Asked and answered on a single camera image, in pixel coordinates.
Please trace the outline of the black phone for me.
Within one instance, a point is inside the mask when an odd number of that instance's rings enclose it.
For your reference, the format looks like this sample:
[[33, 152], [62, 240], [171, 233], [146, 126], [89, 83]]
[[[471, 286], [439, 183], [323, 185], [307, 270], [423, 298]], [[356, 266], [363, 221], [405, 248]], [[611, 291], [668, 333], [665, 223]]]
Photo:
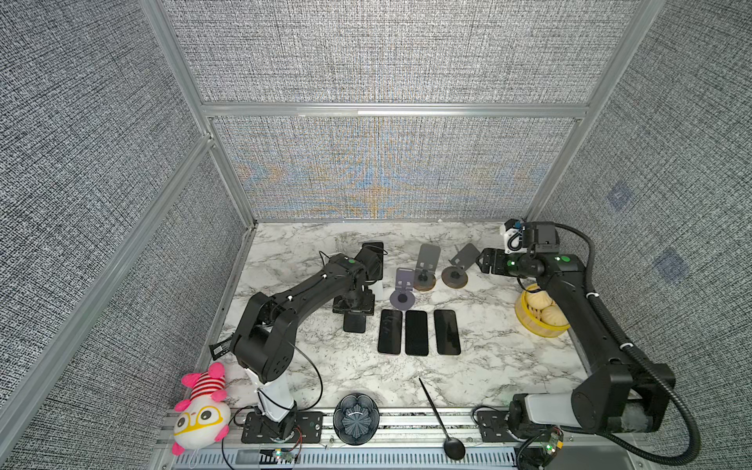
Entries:
[[437, 352], [441, 356], [459, 356], [461, 344], [456, 312], [451, 309], [434, 311]]

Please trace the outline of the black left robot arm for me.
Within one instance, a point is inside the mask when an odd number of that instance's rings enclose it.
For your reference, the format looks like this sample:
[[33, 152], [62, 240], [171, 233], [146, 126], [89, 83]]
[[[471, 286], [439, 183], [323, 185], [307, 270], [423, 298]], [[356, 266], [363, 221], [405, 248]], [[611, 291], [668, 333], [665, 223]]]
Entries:
[[365, 331], [374, 315], [375, 295], [370, 287], [383, 279], [387, 252], [381, 242], [366, 242], [354, 257], [336, 254], [324, 258], [319, 272], [302, 283], [268, 296], [250, 297], [234, 332], [209, 346], [211, 358], [233, 354], [251, 378], [256, 378], [262, 430], [277, 442], [289, 439], [298, 414], [304, 410], [292, 398], [286, 371], [296, 352], [299, 327], [315, 311], [331, 302], [345, 326]]

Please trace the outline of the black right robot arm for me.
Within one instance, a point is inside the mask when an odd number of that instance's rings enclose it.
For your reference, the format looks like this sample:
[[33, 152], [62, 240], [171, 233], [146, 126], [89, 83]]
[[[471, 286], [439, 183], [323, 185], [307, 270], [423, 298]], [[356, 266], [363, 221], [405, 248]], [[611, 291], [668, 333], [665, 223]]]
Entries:
[[587, 379], [570, 393], [517, 394], [508, 428], [518, 438], [558, 426], [586, 434], [653, 433], [674, 397], [676, 377], [653, 363], [628, 338], [574, 255], [507, 254], [483, 250], [481, 272], [530, 277], [562, 309], [585, 358]]

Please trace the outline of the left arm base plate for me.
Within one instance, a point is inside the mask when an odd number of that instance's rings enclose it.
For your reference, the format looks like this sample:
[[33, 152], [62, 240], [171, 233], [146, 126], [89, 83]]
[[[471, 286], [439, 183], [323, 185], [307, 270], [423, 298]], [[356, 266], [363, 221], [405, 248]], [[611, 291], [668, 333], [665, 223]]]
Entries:
[[263, 416], [260, 411], [246, 415], [242, 428], [243, 444], [292, 446], [301, 441], [303, 444], [319, 444], [323, 430], [324, 414], [320, 411], [297, 412], [288, 414], [281, 422], [275, 422]]

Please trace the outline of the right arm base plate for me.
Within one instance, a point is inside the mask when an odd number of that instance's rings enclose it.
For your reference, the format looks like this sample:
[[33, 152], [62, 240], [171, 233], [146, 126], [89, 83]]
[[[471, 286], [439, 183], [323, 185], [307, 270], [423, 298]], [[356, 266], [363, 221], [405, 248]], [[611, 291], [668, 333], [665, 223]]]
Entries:
[[544, 454], [557, 454], [564, 443], [563, 431], [554, 425], [542, 425], [508, 418], [508, 410], [489, 405], [479, 405], [471, 411], [471, 419], [481, 433], [484, 443], [509, 444], [521, 450], [530, 440], [526, 450], [541, 450]]

